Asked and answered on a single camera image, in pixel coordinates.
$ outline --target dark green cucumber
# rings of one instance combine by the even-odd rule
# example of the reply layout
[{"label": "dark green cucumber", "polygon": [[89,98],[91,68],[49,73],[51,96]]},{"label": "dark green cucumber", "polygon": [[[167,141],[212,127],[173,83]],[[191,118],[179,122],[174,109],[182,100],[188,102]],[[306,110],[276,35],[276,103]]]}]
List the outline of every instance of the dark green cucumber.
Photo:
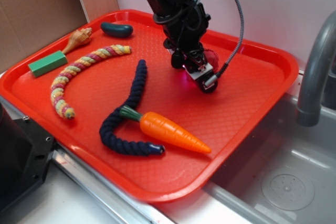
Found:
[{"label": "dark green cucumber", "polygon": [[133,27],[130,25],[103,22],[100,24],[100,28],[105,34],[118,38],[126,38],[133,33]]}]

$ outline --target white wall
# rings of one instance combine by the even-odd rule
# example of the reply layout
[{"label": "white wall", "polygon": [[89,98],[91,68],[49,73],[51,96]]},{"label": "white wall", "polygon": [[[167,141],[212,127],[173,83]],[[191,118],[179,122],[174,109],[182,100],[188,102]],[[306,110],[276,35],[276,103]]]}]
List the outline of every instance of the white wall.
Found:
[{"label": "white wall", "polygon": [[[118,0],[120,9],[152,13],[146,0]],[[202,0],[212,17],[209,28],[239,35],[239,15],[234,0]],[[240,0],[244,38],[283,49],[304,69],[315,38],[326,18],[336,10],[336,0]]]}]

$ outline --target metal edge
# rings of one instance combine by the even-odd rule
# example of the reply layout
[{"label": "metal edge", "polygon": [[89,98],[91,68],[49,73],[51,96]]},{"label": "metal edge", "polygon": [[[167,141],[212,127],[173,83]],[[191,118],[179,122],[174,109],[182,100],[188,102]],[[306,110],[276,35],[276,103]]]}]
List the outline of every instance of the metal edge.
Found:
[{"label": "metal edge", "polygon": [[52,158],[65,174],[119,223],[174,223],[153,206],[131,198],[62,146],[56,148]]},{"label": "metal edge", "polygon": [[221,202],[224,206],[227,206],[251,223],[277,224],[261,212],[256,211],[250,205],[211,181],[207,182],[207,184],[203,187],[203,190]]},{"label": "metal edge", "polygon": [[9,114],[9,116],[13,120],[15,120],[15,119],[22,119],[25,116],[24,113],[22,113],[19,109],[17,109],[16,107],[14,107],[10,102],[8,102],[1,95],[0,95],[0,102],[2,103],[2,105],[6,109],[7,113]]}]

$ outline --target orange carrot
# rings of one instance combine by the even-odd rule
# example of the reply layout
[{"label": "orange carrot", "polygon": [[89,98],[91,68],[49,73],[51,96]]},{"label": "orange carrot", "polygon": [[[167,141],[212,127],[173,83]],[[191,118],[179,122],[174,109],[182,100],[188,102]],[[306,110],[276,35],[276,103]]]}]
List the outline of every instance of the orange carrot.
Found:
[{"label": "orange carrot", "polygon": [[190,132],[178,124],[155,112],[144,115],[125,105],[121,108],[121,117],[140,122],[141,131],[155,139],[200,153],[210,153],[211,149]]}]

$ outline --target red tray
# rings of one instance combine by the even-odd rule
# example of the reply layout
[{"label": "red tray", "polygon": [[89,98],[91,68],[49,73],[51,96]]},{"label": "red tray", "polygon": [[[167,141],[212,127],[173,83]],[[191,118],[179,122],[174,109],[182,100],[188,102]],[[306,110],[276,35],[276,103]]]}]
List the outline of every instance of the red tray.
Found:
[{"label": "red tray", "polygon": [[[100,29],[102,22],[130,24],[133,35],[127,39],[107,36]],[[74,120],[61,119],[49,100],[50,85],[65,66],[38,78],[28,68],[29,63],[63,50],[69,35],[10,68],[0,79],[0,94],[108,180],[147,202],[178,199],[202,187],[298,74],[297,63],[287,52],[245,40],[215,92],[204,94],[183,70],[171,67],[170,54],[162,46],[162,27],[152,21],[152,15],[123,10],[85,27],[92,28],[91,42],[69,53],[69,63],[113,44],[129,45],[133,53],[97,63],[69,82],[65,99],[76,111]],[[205,48],[220,55],[220,66],[237,41],[214,31],[202,38]],[[148,77],[138,111],[154,111],[171,119],[212,148],[210,154],[164,144],[162,156],[124,156],[101,143],[100,125],[128,97],[140,59],[147,62]],[[122,123],[115,133],[129,141],[161,144],[141,133],[132,121]]]}]

